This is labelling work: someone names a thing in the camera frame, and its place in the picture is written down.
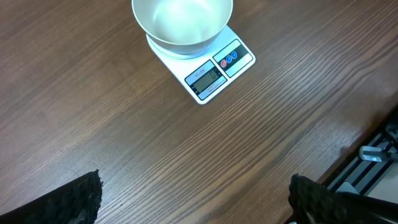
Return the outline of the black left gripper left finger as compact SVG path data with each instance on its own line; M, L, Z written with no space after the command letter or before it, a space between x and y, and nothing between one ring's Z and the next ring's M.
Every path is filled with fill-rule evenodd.
M89 172L1 215L1 223L94 224L101 206L102 186L99 170Z

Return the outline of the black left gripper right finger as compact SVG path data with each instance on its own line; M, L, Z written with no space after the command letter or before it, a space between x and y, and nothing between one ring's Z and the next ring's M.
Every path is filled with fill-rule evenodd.
M332 192L311 179L291 177L288 201L296 224L397 223L397 204L350 192Z

